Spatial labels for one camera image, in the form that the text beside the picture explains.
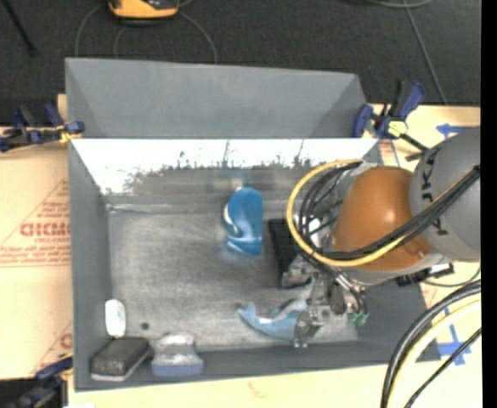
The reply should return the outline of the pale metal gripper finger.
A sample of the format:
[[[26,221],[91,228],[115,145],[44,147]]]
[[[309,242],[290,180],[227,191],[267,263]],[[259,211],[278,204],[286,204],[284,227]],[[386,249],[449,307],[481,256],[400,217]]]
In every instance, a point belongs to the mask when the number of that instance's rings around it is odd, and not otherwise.
[[[315,335],[324,325],[324,321],[320,317],[318,308],[310,308],[306,310],[306,333],[308,335]]]
[[[308,346],[309,323],[305,318],[299,317],[294,328],[293,346],[304,349]]]

